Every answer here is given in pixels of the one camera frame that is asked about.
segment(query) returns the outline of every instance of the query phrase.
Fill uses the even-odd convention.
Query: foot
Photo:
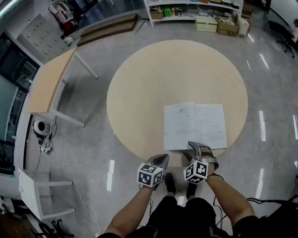
[[[196,193],[197,185],[193,183],[188,183],[187,192],[186,192],[186,198],[189,199],[190,196],[194,196]]]
[[[164,183],[166,184],[168,192],[176,194],[175,179],[173,174],[167,173],[164,178]]]

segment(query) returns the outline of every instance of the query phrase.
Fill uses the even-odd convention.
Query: black office chair
[[[35,233],[32,229],[31,232],[34,234],[35,237],[39,238],[42,236],[46,236],[46,238],[64,238],[65,236],[75,237],[73,234],[65,233],[62,231],[60,224],[62,223],[62,220],[59,219],[57,221],[57,225],[55,221],[52,221],[52,225],[55,229],[51,229],[47,224],[39,223],[39,227],[42,231],[42,233]]]
[[[298,49],[298,45],[292,40],[292,34],[285,28],[285,26],[274,21],[269,21],[269,27],[271,30],[279,33],[280,38],[283,38],[282,40],[277,40],[277,43],[285,45],[286,49],[284,52],[287,53],[287,51],[289,50],[292,53],[292,58],[295,58],[292,47],[294,47],[294,49],[296,50]]]

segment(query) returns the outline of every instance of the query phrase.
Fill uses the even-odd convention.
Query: shelf
[[[195,20],[195,18],[189,17],[189,16],[171,16],[171,17],[164,17],[162,19],[152,19],[153,22],[164,21],[164,20]]]
[[[192,2],[190,0],[159,0],[159,1],[152,1],[148,0],[148,6],[158,6],[158,5],[171,5],[171,4],[197,4],[197,5],[208,5],[208,6],[214,6],[214,7],[222,7],[222,8],[227,8],[227,9],[232,9],[235,11],[239,11],[239,9],[225,6],[222,4],[217,4],[217,3],[203,3],[203,2]]]

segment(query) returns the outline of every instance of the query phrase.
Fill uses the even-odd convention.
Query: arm
[[[248,216],[255,216],[254,210],[246,198],[219,176],[209,176],[206,182],[213,190],[223,211],[231,220],[232,226]]]
[[[114,233],[121,238],[138,228],[150,200],[153,188],[142,188],[131,201],[112,219],[106,233]]]

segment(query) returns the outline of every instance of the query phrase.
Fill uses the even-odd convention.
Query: open notebook
[[[227,148],[223,105],[188,102],[164,107],[164,149],[191,149],[188,141]]]

